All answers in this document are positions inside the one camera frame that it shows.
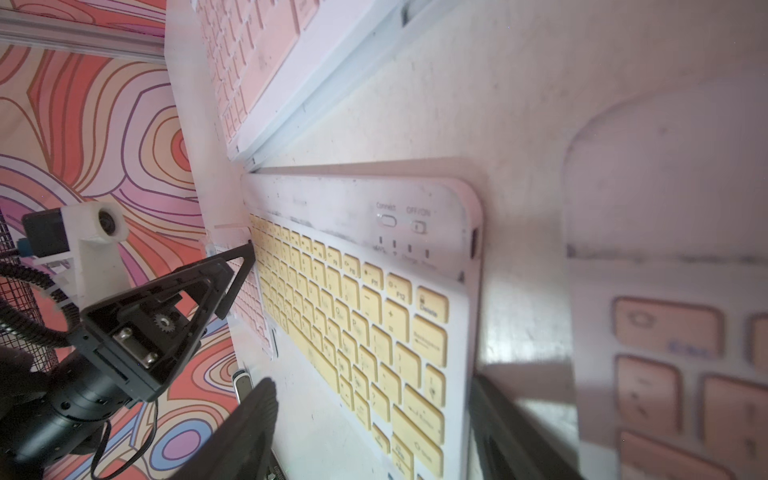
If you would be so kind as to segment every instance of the metal mesh basket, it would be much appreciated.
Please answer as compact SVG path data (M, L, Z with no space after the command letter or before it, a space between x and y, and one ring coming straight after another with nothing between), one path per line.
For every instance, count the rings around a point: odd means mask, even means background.
M8 231L8 224L5 222L5 217L3 217L2 211L0 210L0 253L15 248L16 245L11 238L11 233ZM21 263L18 257L0 259L0 262ZM0 296L19 312L24 313L29 319L32 319L41 325L43 324L43 318L40 314L40 309L38 308L38 302L35 300L32 288L27 283L0 276ZM32 345L9 333L0 333L0 346L24 350L31 353L35 358L35 362L32 365L33 372L47 372L58 365L56 352L53 349Z

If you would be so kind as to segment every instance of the black cable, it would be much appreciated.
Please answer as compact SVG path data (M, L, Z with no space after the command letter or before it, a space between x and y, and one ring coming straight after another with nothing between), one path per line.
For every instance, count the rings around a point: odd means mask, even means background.
M152 402L154 405L154 421L152 422L152 430L149 432L149 436L146 440L144 440L144 444L141 445L141 448L138 449L136 453L134 453L134 456L132 456L130 459L128 459L127 462L125 462L120 468L112 472L110 475L107 475L106 477L97 477L96 476L96 467L98 466L98 463L101 461L101 457L104 456L104 451L107 449L107 442L109 441L109 435L112 433L112 423L107 420L107 427L104 429L104 434L101 436L101 442L98 444L98 448L96 449L96 452L94 453L93 459L91 460L91 478L92 480L112 480L116 476L120 475L122 472L125 472L128 470L128 468L133 465L138 459L141 458L141 456L146 453L146 451L152 446L152 442L154 442L154 435L157 433L157 411L160 409L160 406L157 404L157 400Z
M48 290L56 285L51 279L51 276L47 273L17 263L0 262L0 276L31 283L32 285L39 286L43 290ZM50 295L56 303L62 303L69 300L67 294L62 292L59 288L52 290ZM61 312L67 320L67 330L72 331L80 325L80 309L77 305L74 303L67 303L61 307Z
M0 259L11 258L11 257L18 257L18 248L15 248L13 250L6 250L5 252L0 252Z

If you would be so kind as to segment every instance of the colorful patterned wall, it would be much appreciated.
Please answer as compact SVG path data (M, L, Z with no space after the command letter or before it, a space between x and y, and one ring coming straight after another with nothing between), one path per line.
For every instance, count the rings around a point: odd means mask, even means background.
M9 226L19 235L27 212L92 200L123 207L131 234L121 255L133 284L201 258L202 217L167 71L0 44L0 210ZM161 397L155 445L120 478L166 478L189 458L237 406L236 368L217 320ZM141 446L151 419L143 404L118 413L102 476ZM88 478L90 461L64 458L46 478Z
M0 0L0 8L165 36L165 0Z

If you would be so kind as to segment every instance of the keycap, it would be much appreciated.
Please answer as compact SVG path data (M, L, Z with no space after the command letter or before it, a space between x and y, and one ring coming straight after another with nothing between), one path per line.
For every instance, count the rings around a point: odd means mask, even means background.
M357 342L347 332L341 334L341 351L352 363L357 363Z
M360 299L360 311L371 323L380 325L382 322L382 297L364 286L362 288L362 299Z
M413 349L429 362L445 366L448 335L445 330L422 317L413 317Z
M379 365L379 388L394 403L400 403L400 377L383 363Z
M416 310L426 319L448 323L448 299L423 286L416 289Z
M357 260L357 257L353 257L352 255L345 254L344 255L344 271L354 278L360 278L360 260Z
M349 364L349 359L341 353L341 350L336 351L336 368L339 369L339 375L347 380L352 380L352 366Z
M372 382L378 382L379 375L376 368L376 357L364 347L358 349L357 355L362 372L365 373Z
M673 366L629 356L616 361L619 413L658 435L680 431L680 373Z
M384 330L403 342L408 342L408 310L397 303L387 300L382 309Z
M349 308L338 300L333 301L333 318L344 330L349 330Z
M430 472L442 476L442 450L396 406L392 407L392 430Z
M768 389L709 376L703 390L704 445L715 458L768 472Z
M768 315L752 319L752 364L755 369L768 373Z
M357 282L348 276L344 276L341 280L341 296L351 308L360 309L360 288Z
M402 410L434 443L445 441L445 418L410 385L402 394Z
M326 286L334 296L341 296L341 273L330 266L326 269Z
M395 372L416 388L422 386L422 360L400 342L395 345Z
M352 386L364 399L368 399L368 377L356 366L352 367Z
M355 392L355 416L366 430L371 429L371 408L357 392Z
M376 326L371 327L371 347L377 357L392 365L392 337Z
M697 359L723 354L723 314L708 306L621 297L614 329L628 346Z
M375 265L366 263L362 266L362 281L377 290L384 286L384 273Z
M622 478L733 480L724 468L633 433L621 432L618 447Z
M389 422L389 399L373 384L371 384L371 407L385 422Z
M392 435L392 454L400 458L408 469L413 470L413 454L397 435Z
M434 406L445 406L445 376L431 365L427 365L424 372L424 390Z
M382 449L382 452L389 455L389 439L386 438L386 435L384 435L375 423L371 428L371 433L373 434L373 441L376 442L380 449Z
M349 382L346 381L344 377L339 378L339 395L341 396L341 400L344 402L344 405L346 405L348 409L354 410L352 400L352 386L349 384Z

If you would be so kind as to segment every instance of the keyboard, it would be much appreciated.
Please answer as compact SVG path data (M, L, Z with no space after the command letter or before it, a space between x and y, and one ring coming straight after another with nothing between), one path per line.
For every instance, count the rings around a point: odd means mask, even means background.
M251 174L243 192L264 309L360 438L392 478L464 478L482 229L472 191Z

